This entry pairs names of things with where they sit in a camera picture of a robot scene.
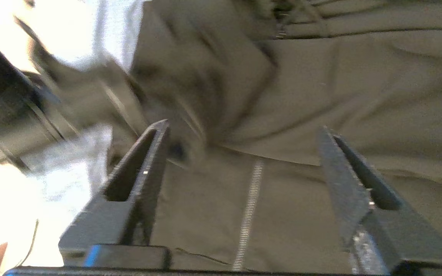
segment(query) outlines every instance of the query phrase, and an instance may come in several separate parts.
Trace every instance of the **green jacket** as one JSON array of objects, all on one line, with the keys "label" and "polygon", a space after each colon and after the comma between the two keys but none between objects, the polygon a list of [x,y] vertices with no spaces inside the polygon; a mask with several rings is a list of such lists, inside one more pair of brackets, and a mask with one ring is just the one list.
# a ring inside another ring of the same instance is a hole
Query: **green jacket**
[{"label": "green jacket", "polygon": [[127,78],[139,125],[172,128],[152,245],[174,269],[350,273],[324,125],[442,234],[442,1],[153,0]]}]

